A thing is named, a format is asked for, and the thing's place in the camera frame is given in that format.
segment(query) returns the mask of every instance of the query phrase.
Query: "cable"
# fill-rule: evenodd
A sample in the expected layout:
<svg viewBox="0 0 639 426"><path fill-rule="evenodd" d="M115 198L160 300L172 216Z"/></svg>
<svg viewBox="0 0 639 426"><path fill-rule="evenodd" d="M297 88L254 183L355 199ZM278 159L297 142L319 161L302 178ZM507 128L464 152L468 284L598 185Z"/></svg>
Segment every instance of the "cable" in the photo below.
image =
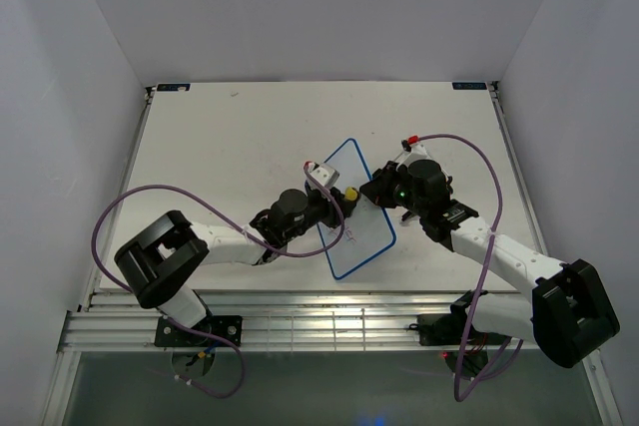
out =
<svg viewBox="0 0 639 426"><path fill-rule="evenodd" d="M477 302L479 301L479 296L481 295L481 288L483 287L483 283L486 280L486 276L488 275L490 260L492 258L492 251L495 245L495 232L497 231L497 227L499 226L499 221L501 220L501 214L503 212L503 193L501 191L501 185L499 184L499 178L497 177L495 168L492 166L492 163L490 162L486 154L476 144L474 144L470 140L465 139L464 137L460 137L459 135L455 135L455 134L426 135L423 137L419 137L417 141L423 142L426 140L434 140L434 139L457 140L471 147L473 150L475 150L479 154L481 159L484 161L486 166L488 167L488 170L490 171L490 175L492 176L492 180L495 184L495 189L497 192L497 214L495 215L495 219L492 222L492 226L490 227L490 239L488 240L486 257L484 258L484 261L483 261L483 266L481 269L481 274L479 275L479 280L477 281L477 286L475 287L475 290L472 294L472 300L470 301L470 307L468 309L466 323L464 324L463 333L461 334L461 341L459 343L459 352L457 354L457 361L455 363L453 393L454 393L455 400L458 402L461 402L470 395L470 393L473 391L473 389L477 386L477 384L480 381L494 378L497 375L501 374L503 371L505 371L506 368L508 368L510 364L512 364L512 361L514 361L514 358L519 353L519 350L521 349L521 344L523 342L522 341L519 342L519 345L517 346L515 353L513 353L512 357L509 358L509 360L498 371L489 373L488 371L490 370L492 365L499 359L499 357L503 354L503 351L506 349L506 346L510 343L511 338L507 338L502 343L501 347L497 350L495 355L490 359L490 361L488 361L488 363L481 369L481 371L479 371L479 374L475 376L474 381L472 381L470 385L462 393L459 392L459 389L461 386L461 380L463 379L461 373L463 371L463 360L466 354L466 344L468 342L468 336L470 335L470 328L472 327L472 318L474 317L475 310L477 309Z"/></svg>
<svg viewBox="0 0 639 426"><path fill-rule="evenodd" d="M323 253L325 251L328 251L329 249L333 248L341 240L341 238L343 237L344 230L345 230L343 212L341 211L341 208L339 207L339 204L337 203L337 201L330 194L330 191L327 188L325 188L323 185L321 185L309 173L309 163L310 162L306 162L305 165L304 165L304 173L307 176L308 181L311 182L313 185L315 185L317 187L317 189L321 192L321 194L332 203L332 205L334 206L334 208L336 210L337 217L339 218L339 233L337 234L337 237L331 243L329 243L328 245L326 245L326 246L324 246L324 247L322 247L320 249L316 249L316 250L310 251L308 253L289 253L289 252L284 251L284 250L276 249L276 248L270 246L268 243L266 243L266 242L262 241L261 239L257 238L256 236L244 231L244 229L239 224L235 223L232 219L228 218L226 215L224 215L218 209L216 209L212 205L208 204L207 202L202 200L200 197L192 194L191 192L188 192L188 191L186 191L184 189L181 189L179 187L173 187L171 185L144 185L142 187L136 187L134 189L131 189L131 190L129 190L127 192L124 192L123 194L119 195L100 214L100 216L98 217L98 220L96 221L96 224L95 224L95 226L93 228L93 232L91 234L91 255L93 256L93 260L95 261L96 265L98 266L98 269L100 269L102 274L104 274L107 278L109 278L111 281L116 283L122 289L124 289L124 290L126 290L126 291L128 291L130 293L133 292L131 287L127 283L125 283L124 281L121 281L118 278L116 278L116 276L114 274L112 274L107 269L107 267L104 265L104 263L100 259L100 255L98 254L98 233L100 232L100 229L102 227L102 223L104 223L104 220L106 219L106 217L109 215L109 213L120 202L122 202L124 199L127 199L128 197L130 197L133 194L137 194L139 192L145 192L145 191L148 191L148 190L167 190L169 192L175 192L175 193L184 195L185 197L188 197L189 199L193 200L194 202L200 204L201 206L203 206L205 209L207 209L211 213L214 213L217 217L219 217L222 221L224 221L226 224L228 224L235 231L240 232L242 234L245 234L247 236L247 238L250 239L251 241L254 241L255 243L259 244L260 246L263 246L264 248L266 248L266 249L268 249L268 250L270 250L270 251L272 251L272 252L274 252L276 254L279 254L281 256L288 256L288 257L292 257L292 258L306 258L306 257L309 257L309 256L314 256L316 254L320 254L320 253ZM204 386L203 384L198 383L197 381L193 381L192 379L190 379L189 377L187 377L185 375L179 374L177 376L180 379L182 379L183 381L185 381L188 385L195 386L199 390L203 391L204 393L206 393L209 396L212 396L214 398L226 399L226 398L229 398L229 397L233 396L235 393L237 393L240 390L240 388L242 387L242 385L244 384L244 380L246 378L246 371L247 371L246 360L245 360L240 348L238 348L238 346L236 346L234 343L232 343L228 339L223 338L222 336L217 336L215 334L205 333L203 331L198 331L198 330L195 330L195 329L188 328L187 326L184 326L184 325L178 323L173 318L169 318L169 322L171 322L171 324L173 324L176 328L182 329L183 331L186 331L188 333L196 334L198 336L203 336L205 338L213 339L214 341L218 341L220 343L226 344L227 346L231 347L237 353L238 357L240 358L240 362L241 362L240 379L238 380L238 383L231 390L229 390L226 393L217 392L217 391L215 391L215 390L213 390L213 389L211 389L211 388L209 388L207 386Z"/></svg>

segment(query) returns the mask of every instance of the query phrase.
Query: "purple cable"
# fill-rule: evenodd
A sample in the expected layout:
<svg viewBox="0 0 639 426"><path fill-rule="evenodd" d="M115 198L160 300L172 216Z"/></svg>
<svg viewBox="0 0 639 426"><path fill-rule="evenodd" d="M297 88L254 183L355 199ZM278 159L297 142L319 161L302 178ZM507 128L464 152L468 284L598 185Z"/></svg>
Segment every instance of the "purple cable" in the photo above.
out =
<svg viewBox="0 0 639 426"><path fill-rule="evenodd" d="M207 202L202 200L200 197L192 194L191 192L188 192L188 191L186 191L184 189L181 189L179 187L173 187L171 185L144 185L142 187L137 187L137 188L131 189L131 190L127 191L127 192L124 192L123 194L118 196L115 200L113 200L105 208L105 210L100 214L100 216L98 217L98 220L96 221L96 225L93 228L93 233L91 234L91 255L93 256L93 260L95 261L96 265L98 266L98 269L100 269L100 271L102 271L102 274L104 274L107 278L109 278L111 281L116 283L122 289L124 289L126 291L129 291L130 293L133 292L131 287L127 283L125 283L124 281L120 281L118 278L116 278L115 275L113 275L107 269L107 267L104 265L104 263L100 259L100 255L98 254L98 233L100 232L100 228L102 227L102 223L104 223L104 220L106 219L108 214L116 207L117 204L119 204L121 201L123 201L124 199L130 197L133 194L137 194L139 192L145 192L147 190L167 190L169 192L175 192L175 193L178 193L178 194L182 194L185 197L188 197L191 200L193 200L194 202L200 204L201 206L203 206L205 209L207 209L211 213L214 213L215 215L217 215L221 220L223 220L225 223L227 223L235 231L238 231L238 232L240 232L242 234L246 234L246 236L251 241L254 241L255 243L259 244L260 246L263 246L264 248L266 248L266 249L268 249L270 251L273 251L273 252L275 252L275 253L277 253L277 254L279 254L281 256L289 256L289 257L292 257L292 258L306 258L306 257L309 257L309 256L314 256L316 254L323 253L323 252L328 251L329 249L333 248L341 240L341 238L343 237L343 233L344 233L344 230L345 230L343 212L341 211L341 208L337 204L337 201L330 194L330 191L328 189L326 189L325 187L323 187L317 180L315 180L311 176L311 174L309 173L309 162L307 162L304 165L304 173L307 176L307 179L309 180L309 182L311 182L313 185L315 185L318 188L318 190L321 192L321 194L324 197L326 197L332 203L332 205L335 207L335 210L337 212L337 217L339 218L339 233L337 234L337 237L335 238L335 240L333 240L331 243L327 244L326 246L324 246L324 247L322 247L320 249L316 249L315 251L310 251L308 253L289 253L287 251L283 251L283 250L279 250L279 249L273 248L268 243L262 241L261 239L257 238L256 236L254 236L254 235L252 235L252 234L250 234L248 232L244 232L244 229L241 226L239 226L237 223L235 223L232 219L228 218L225 214L220 212L218 209L216 209L212 205L208 204ZM246 363L246 360L245 360L240 348L238 348L231 341L229 341L226 338L223 338L221 336L217 336L215 334L205 333L205 332L202 332L202 331L198 331L198 330L195 330L195 329L188 328L187 326L184 326L184 325L178 323L173 318L169 318L169 321L175 327L180 328L183 331L187 331L187 332L192 333L192 334L197 334L197 335L203 336L205 338L210 338L210 339L213 339L215 341L220 341L221 343L224 343L227 346L233 348L233 350L238 354L238 357L240 358L240 362L242 363L242 370L241 370L241 373L240 373L240 380L238 381L238 383L230 391L228 391L226 393L219 393L217 391L214 391L211 388L208 388L207 386L204 386L203 384L200 384L197 381L193 381L193 380L191 380L190 378L188 378L187 376L184 376L184 375L178 375L180 377L180 379L182 379L183 381L187 382L187 384L191 384L191 385L195 386L196 388L198 388L199 390L203 391L204 393L206 393L206 394L208 394L210 396L213 396L214 398L218 398L218 399L226 399L226 398L229 398L229 397L233 396L235 393L237 393L238 390L240 390L240 388L242 387L242 385L244 383L244 380L246 378L246 373L247 373L247 363Z"/></svg>
<svg viewBox="0 0 639 426"><path fill-rule="evenodd" d="M492 163L490 162L490 160L488 159L486 154L477 145L475 145L473 142L465 139L464 137L460 137L459 135L454 135L454 134L426 135L424 137L419 137L417 140L419 142L423 142L425 140L433 140L433 139L452 139L452 140L457 140L459 142L462 142L463 144L468 145L473 150L475 150L479 154L481 159L484 161L486 166L488 167L488 170L490 171L490 175L492 176L492 180L495 183L495 189L497 191L497 214L495 215L495 219L492 222L492 226L490 227L491 235L490 235L490 239L488 240L488 247L486 249L486 257L485 257L485 259L483 261L483 266L482 266L482 269L481 269L481 274L479 275L479 280L477 281L477 286L475 287L475 290L474 290L474 292L472 294L472 300L470 301L470 307L468 309L468 315L467 315L467 318L466 318L466 323L464 324L463 333L461 334L461 341L459 343L459 351L458 351L458 354L457 354L457 361L455 363L455 377L454 377L454 390L453 390L453 392L454 392L455 400L458 401L458 402L461 402L461 401L463 401L464 399L466 399L470 395L472 390L477 386L477 384L480 381L486 380L486 379L490 379L490 378L494 378L497 375L501 374L503 371L505 371L505 369L508 366L510 366L510 364L512 364L512 361L514 360L514 358L519 353L519 350L521 349L521 344L523 342L522 341L519 342L519 344L517 345L517 348L516 348L515 352L513 353L512 357L498 371L495 371L493 373L488 373L489 369L499 359L499 357L501 357L501 355L503 354L503 351L506 349L506 346L508 346L508 344L510 343L511 338L507 338L502 343L501 347L497 350L495 355L490 359L490 361L488 361L488 364L486 364L481 369L481 371L479 371L479 374L477 374L477 376L475 376L474 381L472 381L470 383L470 385L463 391L463 393L460 394L459 389L460 389L460 386L461 386L461 380L463 379L463 376L461 374L461 372L463 371L463 358L464 358L464 355L465 355L465 352L466 352L466 345L468 343L468 336L470 335L470 328L472 327L472 318L475 315L475 310L477 309L477 302L479 301L479 296L481 295L481 288L483 287L483 283L486 280L486 276L488 275L488 269L490 267L490 259L492 258L492 251L493 251L494 245L495 245L494 233L496 232L497 227L499 226L499 221L501 220L501 213L503 211L503 194L502 194L502 191L501 191L501 185L499 184L499 179L497 178L497 172L495 171L495 168L492 166Z"/></svg>

